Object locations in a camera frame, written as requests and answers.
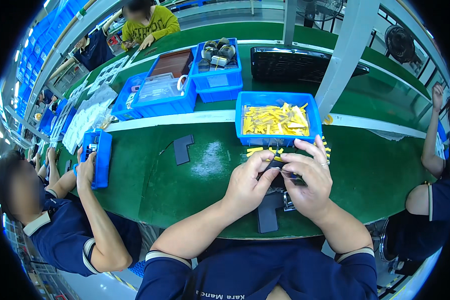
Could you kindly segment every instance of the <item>hair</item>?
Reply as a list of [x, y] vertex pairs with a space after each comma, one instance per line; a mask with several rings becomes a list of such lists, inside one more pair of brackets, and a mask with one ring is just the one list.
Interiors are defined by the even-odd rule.
[[6, 213], [6, 216], [14, 222], [18, 220], [12, 215], [9, 209], [11, 202], [10, 179], [12, 174], [20, 166], [21, 160], [24, 160], [24, 154], [17, 150], [10, 150], [0, 158], [0, 205], [2, 213]]
[[131, 13], [141, 12], [145, 19], [150, 20], [152, 18], [151, 10], [153, 5], [151, 0], [131, 0], [125, 7]]

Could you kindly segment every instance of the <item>black plastic part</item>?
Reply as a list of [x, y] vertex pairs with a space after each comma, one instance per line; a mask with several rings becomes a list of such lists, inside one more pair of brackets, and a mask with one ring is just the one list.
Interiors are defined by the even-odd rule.
[[186, 135], [173, 141], [176, 165], [179, 166], [190, 161], [188, 146], [193, 144], [193, 135]]
[[72, 159], [68, 159], [68, 161], [65, 164], [65, 173], [70, 171], [70, 168], [72, 167]]
[[278, 230], [276, 209], [284, 207], [283, 194], [281, 192], [266, 195], [257, 208], [258, 233], [266, 233]]

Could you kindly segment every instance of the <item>hand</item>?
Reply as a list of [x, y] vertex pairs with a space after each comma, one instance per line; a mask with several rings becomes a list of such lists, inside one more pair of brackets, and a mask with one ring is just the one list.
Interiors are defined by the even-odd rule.
[[285, 187], [295, 208], [312, 221], [322, 218], [330, 204], [332, 177], [328, 168], [325, 146], [320, 135], [315, 137], [315, 144], [295, 139], [295, 147], [305, 150], [313, 158], [296, 153], [282, 153], [281, 159], [288, 164], [283, 170], [300, 175], [308, 185], [296, 186], [284, 177]]
[[155, 37], [151, 34], [149, 34], [143, 41], [143, 43], [140, 45], [137, 51], [141, 51], [148, 46], [150, 46], [155, 41]]
[[232, 172], [222, 201], [231, 211], [237, 213], [239, 218], [262, 203], [270, 184], [279, 173], [277, 169], [268, 169], [257, 180], [258, 173], [263, 172], [270, 163], [266, 159], [274, 159], [274, 153], [269, 150], [257, 151]]
[[79, 163], [77, 166], [77, 189], [91, 188], [95, 174], [95, 158], [97, 152], [94, 151], [88, 155], [86, 161]]
[[45, 158], [45, 165], [48, 165], [48, 162], [52, 162], [55, 164], [55, 148], [54, 147], [48, 147], [47, 149], [47, 156]]
[[444, 87], [436, 82], [432, 87], [432, 103], [435, 111], [440, 111], [444, 102]]
[[125, 48], [132, 48], [135, 44], [137, 44], [137, 42], [135, 40], [128, 42], [128, 41], [123, 41], [122, 44], [125, 46]]

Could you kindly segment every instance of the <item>man's left hand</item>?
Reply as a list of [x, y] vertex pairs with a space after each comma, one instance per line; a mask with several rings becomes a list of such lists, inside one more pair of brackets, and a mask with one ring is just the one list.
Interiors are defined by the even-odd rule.
[[137, 51], [141, 51], [145, 48], [147, 48], [148, 46], [150, 46], [153, 42], [155, 41], [155, 38], [153, 35], [149, 34], [145, 40], [143, 41], [143, 43], [140, 45], [140, 47], [138, 48]]
[[246, 163], [233, 170], [222, 201], [232, 211], [240, 214], [240, 217], [252, 212], [262, 203], [270, 184], [280, 172], [271, 168], [257, 180], [258, 174], [265, 170], [274, 156], [274, 153], [269, 150], [257, 151]]

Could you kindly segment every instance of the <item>worker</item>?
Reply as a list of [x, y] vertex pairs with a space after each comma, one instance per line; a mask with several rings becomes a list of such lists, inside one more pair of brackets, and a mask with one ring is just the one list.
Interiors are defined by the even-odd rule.
[[77, 51], [73, 54], [73, 57], [67, 59], [53, 74], [50, 79], [62, 73], [72, 63], [81, 63], [87, 68], [88, 71], [95, 70], [98, 66], [108, 62], [115, 56], [112, 50], [108, 46], [108, 28], [122, 14], [120, 9], [116, 12], [103, 26], [101, 30], [97, 30], [90, 36], [87, 33], [76, 44]]
[[153, 5], [151, 0], [131, 0], [123, 7], [126, 22], [122, 28], [122, 49], [128, 51], [136, 43], [137, 51], [154, 41], [180, 31], [177, 17], [165, 6]]
[[[425, 260], [446, 242], [450, 231], [450, 165], [435, 155], [439, 113], [444, 88], [432, 87], [432, 115], [422, 151], [422, 165], [437, 181], [416, 186], [405, 202], [406, 210], [391, 216], [387, 225], [385, 255], [388, 260]], [[445, 109], [450, 120], [450, 97]]]
[[[23, 224], [48, 264], [83, 276], [133, 267], [148, 251], [136, 222], [105, 212], [97, 201], [91, 189], [95, 156], [91, 153], [75, 166], [77, 175], [68, 171], [47, 191], [18, 151], [0, 159], [2, 211]], [[64, 199], [75, 185], [79, 198]]]
[[[37, 172], [38, 177], [42, 181], [46, 191], [59, 181], [60, 173], [59, 170], [57, 169], [57, 163], [55, 161], [54, 147], [47, 148], [45, 153], [45, 162], [43, 165], [40, 165], [40, 153], [38, 152], [35, 155], [35, 161], [30, 160], [29, 162], [35, 168], [35, 171]], [[50, 174], [48, 175], [48, 180], [46, 180], [48, 167], [50, 167]]]
[[[283, 170], [302, 176], [307, 187], [284, 178], [297, 211], [317, 225], [339, 255], [334, 261], [310, 245], [309, 238], [231, 241], [206, 250], [228, 225], [262, 202], [279, 170], [252, 154], [232, 172], [224, 197], [162, 232], [145, 258], [136, 299], [377, 299], [372, 238], [366, 227], [330, 200], [332, 178], [321, 136], [316, 146], [295, 139], [312, 157], [283, 153]], [[206, 257], [192, 269], [191, 259]]]
[[50, 105], [55, 103], [59, 98], [54, 95], [52, 91], [49, 89], [42, 90], [41, 93], [38, 94], [38, 100], [36, 102], [36, 105], [40, 105], [40, 103], [45, 104], [45, 108], [48, 108]]

